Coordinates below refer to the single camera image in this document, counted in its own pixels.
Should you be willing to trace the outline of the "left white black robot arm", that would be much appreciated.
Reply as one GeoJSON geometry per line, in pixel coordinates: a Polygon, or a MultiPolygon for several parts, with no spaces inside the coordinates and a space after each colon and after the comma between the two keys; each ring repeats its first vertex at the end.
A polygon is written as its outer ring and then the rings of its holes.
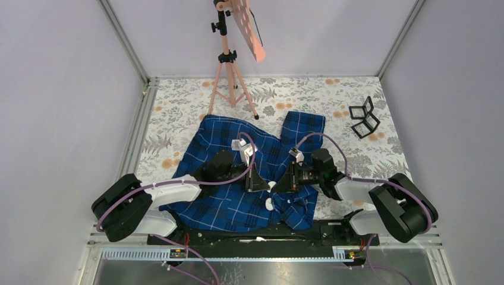
{"type": "Polygon", "coordinates": [[[165,182],[143,186],[134,174],[126,174],[93,202],[91,210],[100,223],[100,231],[110,242],[145,234],[161,235],[176,244],[184,238],[183,226],[173,214],[161,211],[160,206],[202,200],[226,181],[248,193],[270,189],[255,166],[247,162],[235,164],[234,155],[222,150],[195,171],[165,182]]]}

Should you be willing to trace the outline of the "blue plaid shirt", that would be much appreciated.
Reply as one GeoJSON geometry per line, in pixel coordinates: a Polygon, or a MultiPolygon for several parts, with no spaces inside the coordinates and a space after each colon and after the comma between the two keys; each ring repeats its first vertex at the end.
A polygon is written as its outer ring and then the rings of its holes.
{"type": "MultiPolygon", "coordinates": [[[[281,134],[275,137],[250,122],[226,116],[207,115],[191,140],[174,174],[180,178],[195,171],[220,150],[231,150],[231,142],[239,132],[248,134],[258,151],[255,164],[259,175],[267,182],[278,182],[294,158],[289,150],[306,135],[316,133],[300,147],[304,161],[322,146],[319,136],[326,118],[304,112],[289,111],[283,120],[281,134]]],[[[176,202],[163,205],[160,210],[170,210],[188,227],[200,230],[249,232],[281,221],[300,231],[312,227],[318,191],[313,186],[302,188],[297,194],[276,194],[267,191],[245,192],[239,185],[226,184],[217,188],[207,198],[193,202],[176,202]],[[271,198],[273,211],[268,211],[265,201],[271,198]]]]}

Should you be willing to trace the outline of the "black jewelry box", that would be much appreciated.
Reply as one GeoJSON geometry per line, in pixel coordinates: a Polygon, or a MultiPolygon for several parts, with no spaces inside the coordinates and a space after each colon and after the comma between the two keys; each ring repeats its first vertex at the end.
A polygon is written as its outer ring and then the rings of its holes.
{"type": "Polygon", "coordinates": [[[373,113],[368,113],[361,122],[351,126],[351,129],[359,139],[363,139],[373,134],[379,125],[380,120],[373,113]]]}

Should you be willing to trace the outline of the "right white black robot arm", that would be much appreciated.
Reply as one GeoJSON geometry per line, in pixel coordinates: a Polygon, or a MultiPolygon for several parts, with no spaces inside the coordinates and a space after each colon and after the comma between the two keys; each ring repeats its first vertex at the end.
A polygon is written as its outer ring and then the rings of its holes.
{"type": "Polygon", "coordinates": [[[373,205],[373,210],[359,210],[346,217],[341,228],[344,242],[355,245],[367,234],[389,234],[402,243],[429,231],[438,220],[434,205],[403,173],[388,179],[350,178],[340,172],[325,148],[311,154],[311,164],[305,166],[303,155],[296,148],[290,153],[291,162],[283,176],[272,187],[276,194],[297,194],[302,188],[317,185],[329,198],[359,201],[373,205]]]}

